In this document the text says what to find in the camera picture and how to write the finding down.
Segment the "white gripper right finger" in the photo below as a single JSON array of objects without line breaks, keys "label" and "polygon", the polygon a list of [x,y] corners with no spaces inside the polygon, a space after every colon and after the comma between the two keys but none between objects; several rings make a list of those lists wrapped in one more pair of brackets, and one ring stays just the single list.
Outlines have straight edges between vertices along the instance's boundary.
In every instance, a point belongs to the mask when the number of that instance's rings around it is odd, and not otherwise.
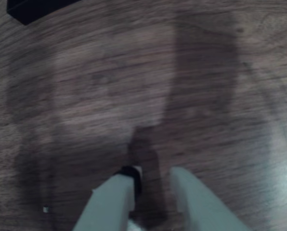
[{"label": "white gripper right finger", "polygon": [[170,186],[186,231],[250,230],[204,183],[183,167],[172,167]]}]

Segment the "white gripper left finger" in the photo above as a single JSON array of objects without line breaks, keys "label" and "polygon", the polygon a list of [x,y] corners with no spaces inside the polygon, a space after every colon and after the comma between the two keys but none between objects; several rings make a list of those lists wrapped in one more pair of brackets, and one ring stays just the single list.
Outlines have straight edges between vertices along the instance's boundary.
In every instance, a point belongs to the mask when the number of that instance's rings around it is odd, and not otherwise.
[{"label": "white gripper left finger", "polygon": [[73,230],[126,231],[129,213],[142,194],[142,168],[123,166],[92,191]]}]

